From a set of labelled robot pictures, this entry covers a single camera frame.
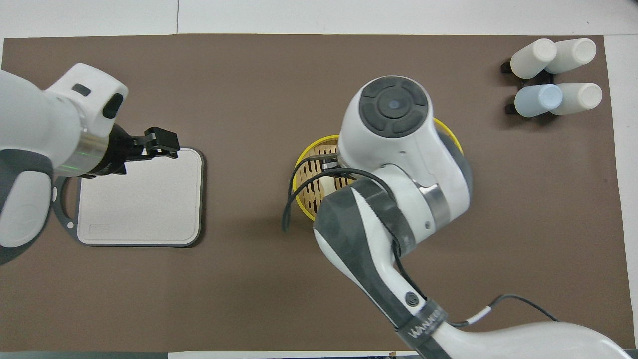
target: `brown tabletop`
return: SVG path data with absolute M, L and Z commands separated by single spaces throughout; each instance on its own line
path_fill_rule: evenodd
M 191 248 L 85 247 L 50 218 L 0 268 L 0 350 L 405 349 L 298 208 L 290 232 L 279 228 L 299 153 L 338 133 L 351 97 L 382 75 L 423 84 L 474 172 L 470 210 L 405 258 L 425 293 L 453 320 L 517 293 L 633 347 L 605 52 L 591 38 L 596 58 L 556 82 L 594 82 L 602 103 L 532 120 L 503 113 L 517 82 L 499 67 L 535 37 L 5 40 L 3 70 L 41 88 L 75 63 L 121 80 L 117 122 L 177 132 L 206 156 L 207 184 Z M 540 320 L 505 301 L 470 330 Z

